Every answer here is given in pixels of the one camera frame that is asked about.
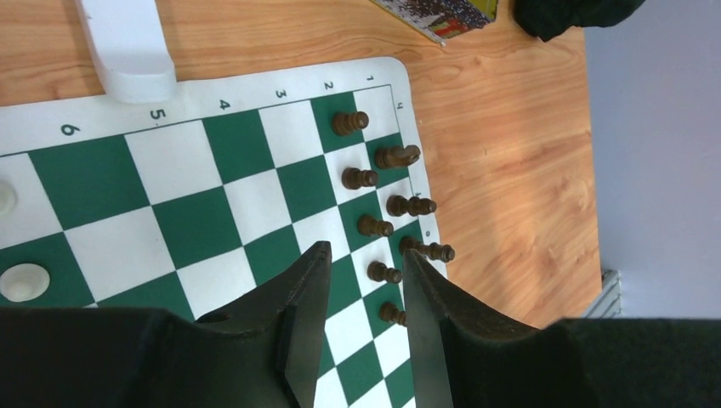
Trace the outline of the dark brown chess piece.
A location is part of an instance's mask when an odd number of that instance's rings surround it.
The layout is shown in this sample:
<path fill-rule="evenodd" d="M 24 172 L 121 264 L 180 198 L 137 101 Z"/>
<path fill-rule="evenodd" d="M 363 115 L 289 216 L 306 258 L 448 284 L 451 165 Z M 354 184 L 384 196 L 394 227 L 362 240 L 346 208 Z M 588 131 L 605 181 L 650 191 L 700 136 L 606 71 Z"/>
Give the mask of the dark brown chess piece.
<path fill-rule="evenodd" d="M 428 259 L 439 260 L 443 263 L 451 262 L 456 256 L 455 250 L 450 245 L 441 245 L 436 242 L 424 244 L 411 236 L 404 236 L 400 240 L 399 250 L 400 254 L 403 254 L 407 250 L 415 250 Z"/>
<path fill-rule="evenodd" d="M 392 195 L 386 203 L 390 215 L 400 217 L 403 215 L 422 216 L 434 213 L 437 209 L 435 201 L 429 198 L 412 196 L 406 199 L 400 195 Z"/>

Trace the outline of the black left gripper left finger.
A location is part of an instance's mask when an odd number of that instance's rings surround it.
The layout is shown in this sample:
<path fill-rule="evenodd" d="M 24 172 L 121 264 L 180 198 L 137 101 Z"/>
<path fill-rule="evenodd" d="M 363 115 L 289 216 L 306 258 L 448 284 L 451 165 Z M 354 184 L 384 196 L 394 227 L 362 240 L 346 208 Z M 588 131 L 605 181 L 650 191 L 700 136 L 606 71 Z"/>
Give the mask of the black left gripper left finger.
<path fill-rule="evenodd" d="M 1 310 L 4 407 L 311 407 L 332 267 L 327 241 L 188 321 L 155 308 Z"/>

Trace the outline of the dark brown chess pawn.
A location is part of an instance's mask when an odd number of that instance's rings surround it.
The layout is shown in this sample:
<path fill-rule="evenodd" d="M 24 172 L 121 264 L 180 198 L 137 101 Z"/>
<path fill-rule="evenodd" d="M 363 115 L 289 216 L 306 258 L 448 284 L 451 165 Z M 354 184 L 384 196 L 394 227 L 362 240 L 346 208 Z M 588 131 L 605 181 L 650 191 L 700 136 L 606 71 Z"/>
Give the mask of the dark brown chess pawn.
<path fill-rule="evenodd" d="M 357 167 L 346 168 L 341 177 L 343 186 L 348 190 L 374 187 L 379 180 L 378 173 L 373 170 L 361 170 Z"/>
<path fill-rule="evenodd" d="M 338 136 L 348 136 L 369 125 L 369 116 L 364 111 L 337 112 L 332 118 L 332 130 Z"/>
<path fill-rule="evenodd" d="M 382 321 L 393 323 L 399 326 L 407 326 L 406 312 L 404 310 L 400 310 L 394 303 L 383 303 L 379 309 L 378 315 Z"/>
<path fill-rule="evenodd" d="M 367 268 L 368 277 L 377 282 L 388 282 L 399 284 L 402 281 L 402 272 L 399 269 L 390 268 L 385 263 L 373 261 Z"/>
<path fill-rule="evenodd" d="M 388 237 L 395 231 L 394 226 L 382 219 L 376 219 L 371 215 L 364 214 L 358 219 L 357 229 L 361 235 Z"/>

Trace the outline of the dark brown chess knight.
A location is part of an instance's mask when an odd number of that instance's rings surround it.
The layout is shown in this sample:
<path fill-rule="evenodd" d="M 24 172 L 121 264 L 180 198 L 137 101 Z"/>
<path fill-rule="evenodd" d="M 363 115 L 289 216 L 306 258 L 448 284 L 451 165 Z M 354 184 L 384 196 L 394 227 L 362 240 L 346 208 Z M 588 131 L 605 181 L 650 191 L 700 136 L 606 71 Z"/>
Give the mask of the dark brown chess knight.
<path fill-rule="evenodd" d="M 374 163 L 380 169 L 409 167 L 420 159 L 421 150 L 415 144 L 406 147 L 394 145 L 382 147 L 374 154 Z"/>

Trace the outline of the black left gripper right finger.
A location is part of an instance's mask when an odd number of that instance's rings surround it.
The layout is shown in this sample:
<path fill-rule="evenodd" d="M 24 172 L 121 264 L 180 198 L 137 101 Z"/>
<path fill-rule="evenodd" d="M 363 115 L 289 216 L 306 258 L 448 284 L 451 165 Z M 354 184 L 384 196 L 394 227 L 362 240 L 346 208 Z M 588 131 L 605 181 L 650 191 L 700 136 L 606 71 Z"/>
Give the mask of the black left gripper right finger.
<path fill-rule="evenodd" d="M 517 321 L 403 256 L 419 407 L 717 407 L 720 323 L 710 319 Z"/>

